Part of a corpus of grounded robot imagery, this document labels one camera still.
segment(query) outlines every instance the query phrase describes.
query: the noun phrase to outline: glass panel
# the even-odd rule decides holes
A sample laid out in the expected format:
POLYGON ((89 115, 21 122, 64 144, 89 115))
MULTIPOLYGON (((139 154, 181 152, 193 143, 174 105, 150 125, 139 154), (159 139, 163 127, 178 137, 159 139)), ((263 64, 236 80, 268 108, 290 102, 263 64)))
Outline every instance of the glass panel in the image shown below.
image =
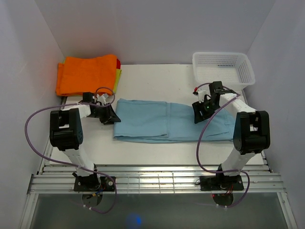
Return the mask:
MULTIPOLYGON (((234 194, 238 199, 241 194, 234 194)), ((32 229, 92 228, 287 228, 276 193, 251 193, 233 208, 217 208, 210 194, 119 195, 114 209, 101 215, 73 204, 81 195, 39 195, 32 229)), ((113 195, 97 207, 106 210, 113 195)))

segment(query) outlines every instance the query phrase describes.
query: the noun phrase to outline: yellow cloth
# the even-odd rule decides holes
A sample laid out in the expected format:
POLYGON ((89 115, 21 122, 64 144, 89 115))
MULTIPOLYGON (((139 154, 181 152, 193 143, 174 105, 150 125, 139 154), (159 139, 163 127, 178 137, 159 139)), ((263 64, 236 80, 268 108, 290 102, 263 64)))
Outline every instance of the yellow cloth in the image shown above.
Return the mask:
POLYGON ((119 84, 119 80, 121 78, 121 73, 122 70, 121 69, 117 69, 116 70, 116 75, 115 75, 115 83, 114 83, 114 87, 113 87, 113 91, 116 93, 116 90, 118 89, 118 84, 119 84))

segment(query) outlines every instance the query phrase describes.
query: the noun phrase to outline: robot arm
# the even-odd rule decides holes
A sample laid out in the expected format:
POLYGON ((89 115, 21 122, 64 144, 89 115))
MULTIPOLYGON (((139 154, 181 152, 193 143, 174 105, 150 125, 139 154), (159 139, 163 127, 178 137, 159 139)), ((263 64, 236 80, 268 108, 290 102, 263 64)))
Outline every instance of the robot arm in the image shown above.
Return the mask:
MULTIPOLYGON (((87 104, 75 105, 63 110, 51 111, 50 114, 50 143, 57 147, 69 160, 80 167, 96 170, 95 164, 90 160, 82 145, 83 132, 81 119, 84 117, 99 118, 103 124, 113 124, 121 120, 111 106, 96 107, 93 93, 83 93, 82 102, 87 104)), ((96 173, 90 173, 80 168, 73 173, 76 178, 74 191, 96 190, 100 180, 96 173)))
MULTIPOLYGON (((209 89, 209 99, 204 91, 194 92, 198 95, 198 102, 193 103, 195 123, 210 118, 215 110, 238 96, 233 90, 225 89, 222 82, 209 84, 209 89)), ((249 107, 238 98, 230 102, 225 109, 236 118, 234 148, 228 158, 219 165, 218 171, 240 171, 252 157, 270 146, 269 115, 266 111, 257 111, 249 107)), ((216 174, 216 177, 203 177, 201 183, 205 185, 202 186, 202 190, 219 190, 219 187, 231 185, 235 186, 234 190, 243 190, 239 174, 240 172, 226 172, 216 174)))

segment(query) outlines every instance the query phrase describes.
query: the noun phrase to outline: blue light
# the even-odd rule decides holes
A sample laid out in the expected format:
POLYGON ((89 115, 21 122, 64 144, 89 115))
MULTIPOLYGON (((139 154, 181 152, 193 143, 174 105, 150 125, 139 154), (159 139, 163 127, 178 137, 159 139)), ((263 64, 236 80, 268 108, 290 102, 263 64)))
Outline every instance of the blue light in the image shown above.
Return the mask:
POLYGON ((128 229, 138 229, 142 224, 142 219, 140 215, 136 213, 130 213, 126 217, 126 226, 128 229))
POLYGON ((138 223, 138 225, 140 225, 141 222, 142 222, 142 220, 141 220, 140 216, 137 216, 137 223, 138 223))

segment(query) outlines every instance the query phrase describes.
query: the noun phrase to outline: white table surface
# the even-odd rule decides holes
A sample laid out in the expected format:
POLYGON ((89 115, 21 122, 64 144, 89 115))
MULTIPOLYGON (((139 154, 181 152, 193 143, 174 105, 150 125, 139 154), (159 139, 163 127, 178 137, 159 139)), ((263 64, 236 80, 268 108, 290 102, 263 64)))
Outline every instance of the white table surface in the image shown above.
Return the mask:
MULTIPOLYGON (((195 88, 193 79, 192 65, 122 65, 116 101, 124 98, 167 101, 191 106, 197 100, 192 94, 195 88)), ((68 97, 67 104, 80 100, 80 96, 68 97)), ((196 142, 163 144, 122 142, 113 139, 112 125, 103 126, 97 118, 83 118, 81 122, 85 150, 97 165, 197 165, 196 142)), ((218 165, 226 160, 232 148, 233 143, 230 141, 201 142, 201 163, 218 165)), ((51 157, 69 162, 68 157, 57 148, 53 149, 51 157)), ((248 164, 263 165, 261 154, 254 156, 248 164)))

